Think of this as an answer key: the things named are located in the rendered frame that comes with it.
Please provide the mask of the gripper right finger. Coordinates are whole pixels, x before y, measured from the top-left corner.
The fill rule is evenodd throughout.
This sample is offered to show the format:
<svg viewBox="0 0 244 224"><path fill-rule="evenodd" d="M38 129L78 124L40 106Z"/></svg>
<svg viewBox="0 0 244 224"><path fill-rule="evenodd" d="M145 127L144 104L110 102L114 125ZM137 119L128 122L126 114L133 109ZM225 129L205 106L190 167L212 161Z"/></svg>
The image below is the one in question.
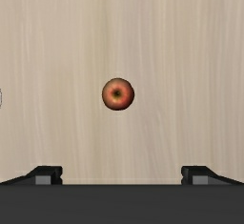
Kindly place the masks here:
<svg viewBox="0 0 244 224"><path fill-rule="evenodd" d="M221 176L206 166L183 166L182 185L242 185L242 182Z"/></svg>

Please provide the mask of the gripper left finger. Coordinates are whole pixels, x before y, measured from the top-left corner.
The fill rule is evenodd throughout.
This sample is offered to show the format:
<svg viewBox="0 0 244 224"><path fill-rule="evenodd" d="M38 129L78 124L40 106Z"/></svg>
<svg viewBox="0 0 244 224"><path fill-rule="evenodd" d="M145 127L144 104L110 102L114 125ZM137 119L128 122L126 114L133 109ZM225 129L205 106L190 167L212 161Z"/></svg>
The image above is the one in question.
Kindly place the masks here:
<svg viewBox="0 0 244 224"><path fill-rule="evenodd" d="M37 166L26 175L0 182L0 185L62 185L61 166Z"/></svg>

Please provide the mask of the red apple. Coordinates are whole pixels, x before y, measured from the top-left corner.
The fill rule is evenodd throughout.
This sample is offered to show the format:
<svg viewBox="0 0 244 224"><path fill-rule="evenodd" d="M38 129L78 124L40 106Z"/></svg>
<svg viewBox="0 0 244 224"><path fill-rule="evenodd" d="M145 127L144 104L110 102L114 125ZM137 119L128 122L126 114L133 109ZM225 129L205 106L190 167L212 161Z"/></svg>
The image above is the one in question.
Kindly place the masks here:
<svg viewBox="0 0 244 224"><path fill-rule="evenodd" d="M105 84L102 100L110 110L126 110L134 100L134 89L129 81L119 77L113 78Z"/></svg>

